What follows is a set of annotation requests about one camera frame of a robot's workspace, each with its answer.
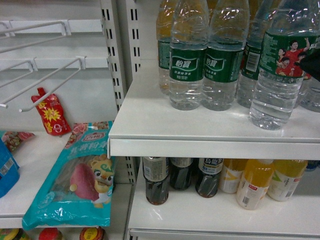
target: jar lid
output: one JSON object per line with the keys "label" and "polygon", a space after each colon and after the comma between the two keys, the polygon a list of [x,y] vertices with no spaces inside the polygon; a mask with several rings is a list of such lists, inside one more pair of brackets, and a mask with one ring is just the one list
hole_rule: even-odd
{"label": "jar lid", "polygon": [[19,232],[19,228],[0,228],[0,240],[12,240]]}
{"label": "jar lid", "polygon": [[85,227],[80,233],[80,240],[103,240],[105,230],[102,227]]}
{"label": "jar lid", "polygon": [[39,240],[56,240],[59,236],[59,230],[56,227],[47,227],[40,232]]}

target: red jar lid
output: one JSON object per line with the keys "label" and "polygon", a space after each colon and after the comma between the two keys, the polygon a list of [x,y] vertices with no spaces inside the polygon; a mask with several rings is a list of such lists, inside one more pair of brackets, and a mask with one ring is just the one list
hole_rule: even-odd
{"label": "red jar lid", "polygon": [[59,230],[56,227],[47,227],[42,230],[39,240],[58,240]]}

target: teal plastic package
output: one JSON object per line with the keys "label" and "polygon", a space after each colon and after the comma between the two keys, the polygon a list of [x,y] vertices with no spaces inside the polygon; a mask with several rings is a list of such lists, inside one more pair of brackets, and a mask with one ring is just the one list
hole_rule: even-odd
{"label": "teal plastic package", "polygon": [[22,219],[39,225],[110,225],[116,160],[107,158],[112,122],[78,123]]}

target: white bottle label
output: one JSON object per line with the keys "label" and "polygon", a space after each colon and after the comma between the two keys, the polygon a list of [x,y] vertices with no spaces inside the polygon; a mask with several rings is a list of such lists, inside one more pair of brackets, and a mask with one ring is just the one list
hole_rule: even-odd
{"label": "white bottle label", "polygon": [[242,173],[243,171],[234,171],[223,165],[219,188],[225,193],[234,194],[238,189]]}
{"label": "white bottle label", "polygon": [[199,169],[204,174],[215,175],[221,172],[223,162],[223,158],[200,158]]}
{"label": "white bottle label", "polygon": [[268,195],[277,201],[286,201],[296,190],[300,179],[301,177],[288,177],[276,170],[272,176]]}
{"label": "white bottle label", "polygon": [[193,160],[191,157],[171,157],[171,163],[178,168],[186,168],[189,167]]}
{"label": "white bottle label", "polygon": [[241,177],[238,191],[236,192],[236,200],[240,206],[248,210],[257,208],[258,203],[265,197],[268,191],[267,187],[258,187],[252,185],[245,179],[244,174]]}
{"label": "white bottle label", "polygon": [[143,175],[151,182],[160,182],[169,174],[168,159],[165,157],[143,158]]}

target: bottle label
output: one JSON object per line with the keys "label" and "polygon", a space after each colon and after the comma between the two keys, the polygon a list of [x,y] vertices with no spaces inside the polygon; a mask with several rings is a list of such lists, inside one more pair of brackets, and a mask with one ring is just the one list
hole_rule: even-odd
{"label": "bottle label", "polygon": [[268,195],[277,201],[288,200],[300,182],[301,177],[288,177],[278,170],[272,176]]}
{"label": "bottle label", "polygon": [[195,82],[204,78],[206,50],[170,49],[170,77],[182,82]]}
{"label": "bottle label", "polygon": [[244,208],[254,210],[257,208],[258,203],[262,200],[268,187],[258,187],[248,182],[244,176],[241,177],[238,191],[236,192],[237,202]]}
{"label": "bottle label", "polygon": [[159,68],[170,68],[170,42],[158,41],[158,65]]}
{"label": "bottle label", "polygon": [[204,174],[216,175],[221,172],[223,162],[223,158],[200,158],[199,169]]}
{"label": "bottle label", "polygon": [[223,165],[219,181],[219,188],[228,194],[235,193],[238,189],[242,173],[243,171],[234,171]]}
{"label": "bottle label", "polygon": [[297,83],[305,75],[298,64],[314,51],[318,41],[317,36],[279,36],[266,32],[260,67],[282,77],[284,83]]}
{"label": "bottle label", "polygon": [[171,163],[178,168],[189,167],[193,162],[193,159],[190,157],[171,157],[170,160]]}
{"label": "bottle label", "polygon": [[259,76],[259,62],[261,58],[261,49],[248,45],[245,45],[242,58],[241,73],[243,76],[258,80]]}
{"label": "bottle label", "polygon": [[204,76],[220,83],[238,79],[244,51],[222,51],[208,47],[205,56]]}
{"label": "bottle label", "polygon": [[150,159],[144,157],[143,163],[143,175],[151,182],[160,182],[164,180],[169,174],[168,159],[165,157],[159,157]]}

